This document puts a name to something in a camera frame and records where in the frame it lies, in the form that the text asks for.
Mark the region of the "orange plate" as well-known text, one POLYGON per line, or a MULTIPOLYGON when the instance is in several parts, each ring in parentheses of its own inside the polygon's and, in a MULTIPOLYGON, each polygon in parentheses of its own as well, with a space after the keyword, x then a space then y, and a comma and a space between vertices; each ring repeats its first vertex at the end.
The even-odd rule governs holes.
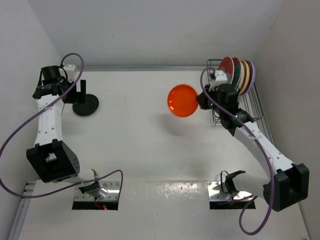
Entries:
POLYGON ((167 106, 176 117, 189 117, 198 108, 197 96, 198 94, 192 86, 179 84, 168 93, 167 106))

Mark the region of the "black plate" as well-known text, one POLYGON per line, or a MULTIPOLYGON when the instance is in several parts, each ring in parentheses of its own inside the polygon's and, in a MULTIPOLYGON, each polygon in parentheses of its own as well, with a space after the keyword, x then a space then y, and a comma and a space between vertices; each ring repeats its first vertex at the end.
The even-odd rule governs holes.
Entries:
POLYGON ((73 112, 80 117, 87 117, 96 112, 99 107, 99 99, 93 94, 86 94, 85 103, 74 103, 73 112))

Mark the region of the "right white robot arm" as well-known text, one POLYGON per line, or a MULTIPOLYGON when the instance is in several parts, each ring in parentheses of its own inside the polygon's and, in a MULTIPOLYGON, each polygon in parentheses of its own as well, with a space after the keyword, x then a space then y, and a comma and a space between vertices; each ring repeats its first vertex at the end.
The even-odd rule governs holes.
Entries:
POLYGON ((202 110, 218 113, 221 125, 249 150, 266 173, 265 177, 255 177, 244 170, 228 174, 224 180, 227 193, 249 192, 263 198, 276 212, 305 200, 309 169, 287 158, 266 138, 254 118, 239 107, 238 95, 230 84, 223 83, 214 88, 204 85, 196 97, 202 110))

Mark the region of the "purple plate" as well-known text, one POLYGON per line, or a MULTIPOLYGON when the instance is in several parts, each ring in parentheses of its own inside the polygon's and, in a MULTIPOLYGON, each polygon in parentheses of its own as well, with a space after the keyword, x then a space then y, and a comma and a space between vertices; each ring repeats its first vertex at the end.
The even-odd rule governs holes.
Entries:
POLYGON ((255 65, 250 60, 245 60, 245 61, 248 63, 250 74, 249 74, 248 86, 246 87, 243 95, 247 94, 251 90, 251 88, 254 86, 255 79, 256 79, 255 65))

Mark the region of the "red floral plate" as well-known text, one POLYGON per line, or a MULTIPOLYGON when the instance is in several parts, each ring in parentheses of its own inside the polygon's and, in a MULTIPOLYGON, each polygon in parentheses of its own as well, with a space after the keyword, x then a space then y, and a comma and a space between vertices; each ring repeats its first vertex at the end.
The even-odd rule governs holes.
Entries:
POLYGON ((234 72, 233 72, 231 85, 237 88, 238 82, 241 76, 241 64, 240 64, 240 59, 237 57, 233 57, 232 60, 233 60, 234 72))
POLYGON ((224 70, 224 72, 229 76, 229 79, 232 80, 235 72, 233 59, 230 56, 224 57, 218 66, 218 70, 224 70))

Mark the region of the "yellow bear plate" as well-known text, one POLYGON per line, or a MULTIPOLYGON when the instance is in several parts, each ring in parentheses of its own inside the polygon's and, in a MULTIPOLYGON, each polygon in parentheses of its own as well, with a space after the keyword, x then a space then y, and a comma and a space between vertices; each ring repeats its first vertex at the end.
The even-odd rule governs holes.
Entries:
POLYGON ((243 78, 243 82, 242 82, 242 85, 240 87, 240 95, 243 95, 245 93, 245 90, 248 86, 248 83, 249 83, 249 78, 250 78, 250 68, 249 68, 249 65, 248 63, 245 61, 245 60, 241 60, 241 63, 243 65, 243 68, 244 68, 244 78, 243 78))

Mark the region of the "cream white plate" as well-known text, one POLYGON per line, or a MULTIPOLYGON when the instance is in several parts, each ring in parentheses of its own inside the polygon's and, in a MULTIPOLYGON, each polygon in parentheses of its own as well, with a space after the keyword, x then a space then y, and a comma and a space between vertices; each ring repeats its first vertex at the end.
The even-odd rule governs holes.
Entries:
POLYGON ((240 77, 237 83, 237 89, 240 92, 245 79, 245 66, 242 60, 240 60, 239 63, 240 63, 240 77))

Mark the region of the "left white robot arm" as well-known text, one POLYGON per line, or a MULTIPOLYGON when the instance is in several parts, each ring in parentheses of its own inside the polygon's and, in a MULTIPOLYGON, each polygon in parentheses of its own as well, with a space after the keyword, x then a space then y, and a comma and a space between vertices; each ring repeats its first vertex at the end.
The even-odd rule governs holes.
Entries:
POLYGON ((79 183, 82 194, 94 196, 101 185, 95 181, 93 169, 82 168, 77 155, 63 141, 62 113, 65 104, 84 108, 84 116, 91 115, 99 106, 98 99, 86 93, 86 81, 81 80, 80 91, 72 84, 77 67, 73 64, 41 68, 33 94, 38 107, 37 136, 26 157, 44 183, 79 183))

